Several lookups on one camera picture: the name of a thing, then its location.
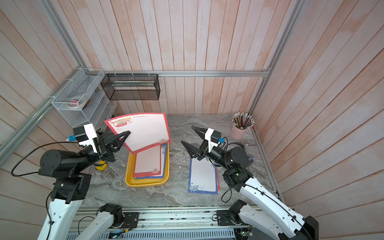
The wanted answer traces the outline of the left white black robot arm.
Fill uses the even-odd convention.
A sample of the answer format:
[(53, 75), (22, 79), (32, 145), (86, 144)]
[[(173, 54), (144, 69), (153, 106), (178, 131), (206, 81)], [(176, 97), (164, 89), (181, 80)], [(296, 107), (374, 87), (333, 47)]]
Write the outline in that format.
[(92, 176), (83, 170), (99, 161), (114, 162), (118, 152), (131, 134), (98, 134), (90, 129), (74, 129), (74, 138), (84, 149), (75, 153), (49, 150), (40, 160), (40, 176), (55, 178), (55, 185), (46, 200), (47, 217), (39, 234), (40, 240), (65, 240), (77, 211), (85, 199)]

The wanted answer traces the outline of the pink red-bordered stationery paper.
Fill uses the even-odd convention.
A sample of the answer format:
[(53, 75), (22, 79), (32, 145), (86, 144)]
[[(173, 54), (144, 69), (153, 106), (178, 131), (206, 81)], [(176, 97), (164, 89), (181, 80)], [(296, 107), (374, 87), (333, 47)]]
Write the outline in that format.
[(217, 183), (217, 192), (220, 191), (220, 181), (219, 181), (219, 173), (216, 169), (216, 183)]

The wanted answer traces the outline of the yellow plastic storage tray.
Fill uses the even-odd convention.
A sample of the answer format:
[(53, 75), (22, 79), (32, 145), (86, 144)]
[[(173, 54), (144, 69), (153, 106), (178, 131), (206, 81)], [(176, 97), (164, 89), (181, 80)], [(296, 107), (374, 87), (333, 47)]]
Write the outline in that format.
[(151, 176), (150, 178), (138, 178), (133, 177), (134, 168), (136, 163), (136, 155), (129, 153), (129, 158), (126, 168), (125, 183), (127, 186), (132, 188), (144, 188), (164, 185), (170, 176), (170, 150), (169, 144), (162, 144), (162, 164), (163, 164), (163, 175), (162, 176)]

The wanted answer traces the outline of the blue floral stationery paper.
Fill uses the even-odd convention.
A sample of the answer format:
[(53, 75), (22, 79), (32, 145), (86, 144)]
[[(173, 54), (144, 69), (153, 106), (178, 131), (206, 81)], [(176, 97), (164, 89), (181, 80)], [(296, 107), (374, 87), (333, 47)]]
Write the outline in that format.
[(191, 159), (188, 192), (218, 194), (217, 168), (207, 159)]

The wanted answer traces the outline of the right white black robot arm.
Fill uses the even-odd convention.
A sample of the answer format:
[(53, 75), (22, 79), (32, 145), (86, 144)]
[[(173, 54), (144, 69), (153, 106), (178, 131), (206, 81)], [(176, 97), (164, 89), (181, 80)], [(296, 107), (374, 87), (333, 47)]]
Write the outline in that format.
[(228, 191), (237, 191), (261, 209), (258, 212), (246, 202), (237, 200), (228, 211), (234, 224), (250, 225), (274, 240), (319, 239), (319, 223), (315, 218), (304, 217), (285, 205), (247, 170), (251, 160), (243, 144), (231, 144), (220, 132), (210, 128), (193, 126), (192, 130), (203, 142), (198, 148), (181, 142), (190, 157), (199, 161), (208, 159), (224, 168), (223, 178), (229, 186)]

